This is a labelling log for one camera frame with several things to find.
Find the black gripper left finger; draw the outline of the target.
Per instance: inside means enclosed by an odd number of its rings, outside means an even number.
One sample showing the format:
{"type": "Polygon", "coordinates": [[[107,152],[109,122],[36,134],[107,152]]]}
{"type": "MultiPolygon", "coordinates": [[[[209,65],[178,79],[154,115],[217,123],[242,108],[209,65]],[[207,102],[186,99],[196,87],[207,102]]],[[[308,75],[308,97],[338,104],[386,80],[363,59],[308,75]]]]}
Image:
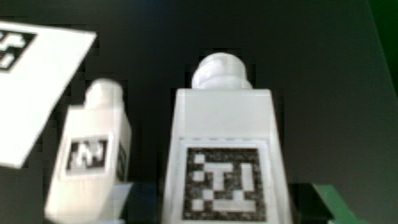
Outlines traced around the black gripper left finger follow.
{"type": "Polygon", "coordinates": [[[157,184],[127,182],[113,187],[102,224],[159,224],[157,184]]]}

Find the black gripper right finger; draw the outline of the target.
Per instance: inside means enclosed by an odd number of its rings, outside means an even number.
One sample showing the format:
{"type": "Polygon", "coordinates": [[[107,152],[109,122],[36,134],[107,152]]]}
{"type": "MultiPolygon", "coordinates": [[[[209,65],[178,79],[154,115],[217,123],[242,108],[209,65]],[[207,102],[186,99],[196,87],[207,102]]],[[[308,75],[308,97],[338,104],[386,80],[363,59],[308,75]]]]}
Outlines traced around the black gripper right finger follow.
{"type": "Polygon", "coordinates": [[[329,184],[292,183],[294,224],[370,224],[329,184]]]}

